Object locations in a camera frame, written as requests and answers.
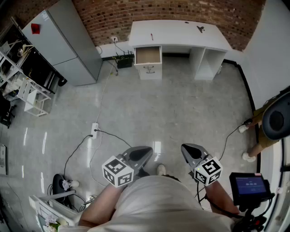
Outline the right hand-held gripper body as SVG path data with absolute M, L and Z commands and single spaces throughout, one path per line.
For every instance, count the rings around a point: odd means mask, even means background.
M 211 156 L 202 146 L 196 144 L 182 144 L 181 152 L 190 168 L 190 176 L 197 183 L 209 186 L 217 181 L 223 167 L 217 157 Z

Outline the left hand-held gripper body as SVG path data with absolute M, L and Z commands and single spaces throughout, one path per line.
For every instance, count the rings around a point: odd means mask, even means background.
M 127 185 L 133 182 L 134 176 L 147 164 L 152 154 L 153 148 L 149 146 L 131 147 L 103 163 L 103 177 L 116 188 Z

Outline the person's left forearm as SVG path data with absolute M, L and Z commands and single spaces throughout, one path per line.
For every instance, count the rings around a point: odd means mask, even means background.
M 116 188 L 108 184 L 98 197 L 83 211 L 79 226 L 93 228 L 107 223 L 112 217 L 115 206 L 126 185 Z

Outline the person's right forearm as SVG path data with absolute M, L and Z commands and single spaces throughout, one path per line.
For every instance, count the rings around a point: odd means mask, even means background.
M 238 207 L 234 205 L 232 199 L 218 181 L 205 186 L 205 191 L 208 201 L 210 201 L 212 212 L 228 217 L 230 215 L 226 211 L 235 215 L 240 213 Z

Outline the white desk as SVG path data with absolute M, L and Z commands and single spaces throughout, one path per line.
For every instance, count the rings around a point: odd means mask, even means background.
M 128 44 L 133 49 L 161 46 L 162 54 L 188 54 L 193 79 L 211 81 L 232 48 L 217 26 L 187 22 L 189 24 L 182 20 L 135 21 Z M 197 26 L 203 26 L 205 31 L 200 33 Z

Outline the black monitor screen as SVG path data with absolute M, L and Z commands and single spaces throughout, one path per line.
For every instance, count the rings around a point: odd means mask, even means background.
M 260 204 L 274 197 L 268 180 L 260 173 L 231 173 L 229 176 L 236 206 Z

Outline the person's white shirt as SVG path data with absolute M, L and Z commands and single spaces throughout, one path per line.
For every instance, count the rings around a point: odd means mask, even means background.
M 205 211 L 181 182 L 152 175 L 135 181 L 120 195 L 110 220 L 84 232 L 232 232 L 233 220 Z

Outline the small white round device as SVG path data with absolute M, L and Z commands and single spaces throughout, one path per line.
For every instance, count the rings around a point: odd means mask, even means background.
M 64 191 L 68 191 L 70 188 L 79 187 L 80 183 L 76 180 L 63 180 L 62 187 Z

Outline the black round base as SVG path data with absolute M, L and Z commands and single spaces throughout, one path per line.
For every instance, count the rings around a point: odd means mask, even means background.
M 64 178 L 61 174 L 56 174 L 53 177 L 53 195 L 66 192 L 63 188 Z

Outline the white artificial flowers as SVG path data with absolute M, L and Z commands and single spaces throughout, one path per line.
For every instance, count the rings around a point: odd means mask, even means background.
M 59 232 L 60 226 L 68 225 L 66 220 L 62 217 L 54 218 L 52 215 L 49 215 L 45 219 L 45 225 L 43 226 L 44 232 Z

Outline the black router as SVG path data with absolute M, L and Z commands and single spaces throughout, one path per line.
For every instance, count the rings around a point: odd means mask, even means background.
M 133 64 L 134 55 L 131 51 L 123 52 L 123 55 L 118 55 L 116 53 L 115 61 L 117 63 L 117 68 L 130 68 Z

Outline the white flat panel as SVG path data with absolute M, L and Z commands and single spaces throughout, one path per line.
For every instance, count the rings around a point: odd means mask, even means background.
M 0 144 L 0 174 L 7 175 L 6 146 L 3 144 Z

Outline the black equipment stand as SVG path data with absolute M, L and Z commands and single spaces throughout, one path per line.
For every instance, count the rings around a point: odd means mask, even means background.
M 11 118 L 15 118 L 13 115 L 13 110 L 17 106 L 11 106 L 9 100 L 3 97 L 2 93 L 0 92 L 0 124 L 7 126 L 7 128 L 11 125 Z

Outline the white metal shelf rack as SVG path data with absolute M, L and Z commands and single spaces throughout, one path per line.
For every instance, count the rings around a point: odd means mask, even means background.
M 41 91 L 55 93 L 58 74 L 35 47 L 18 57 L 23 44 L 31 45 L 14 24 L 0 32 L 0 91 L 4 96 L 15 96 L 26 78 Z

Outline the wooden clothes hanger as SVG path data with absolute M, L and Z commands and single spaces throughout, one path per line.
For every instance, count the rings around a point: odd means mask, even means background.
M 23 46 L 21 48 L 19 48 L 18 50 L 18 57 L 22 57 L 25 54 L 27 54 L 32 48 L 34 48 L 33 45 L 26 45 L 23 44 Z

